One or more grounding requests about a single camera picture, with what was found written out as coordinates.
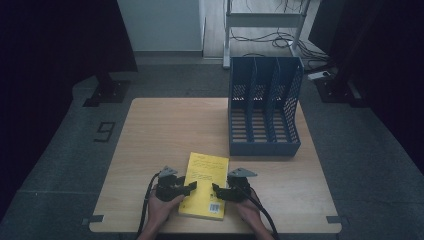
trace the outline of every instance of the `yellow book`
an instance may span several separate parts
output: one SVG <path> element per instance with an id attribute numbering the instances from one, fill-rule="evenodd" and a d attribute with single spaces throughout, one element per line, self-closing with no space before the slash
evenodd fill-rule
<path id="1" fill-rule="evenodd" d="M 218 199 L 212 183 L 226 186 L 228 158 L 191 153 L 184 185 L 197 181 L 197 188 L 180 203 L 178 212 L 182 215 L 224 219 L 225 201 Z"/>

